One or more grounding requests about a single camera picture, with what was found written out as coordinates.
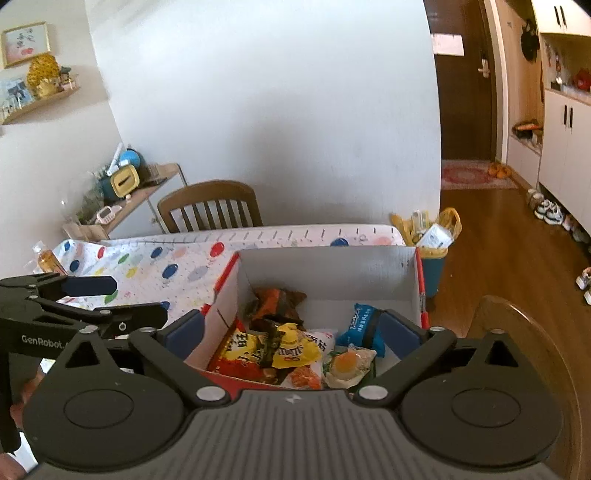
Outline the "person left hand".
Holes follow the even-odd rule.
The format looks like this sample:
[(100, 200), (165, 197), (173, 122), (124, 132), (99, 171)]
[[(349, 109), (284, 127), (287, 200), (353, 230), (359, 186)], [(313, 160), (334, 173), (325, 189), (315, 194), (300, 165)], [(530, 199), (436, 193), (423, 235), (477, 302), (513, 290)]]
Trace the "person left hand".
[[(23, 428), (23, 410), (26, 403), (29, 401), (34, 391), (42, 381), (44, 373), (41, 367), (38, 367), (36, 376), (23, 385), (20, 394), (20, 402), (13, 404), (10, 409), (11, 416), (19, 430)], [(26, 474), (26, 470), (18, 463), (10, 453), (1, 454), (1, 480), (17, 480), (22, 479)]]

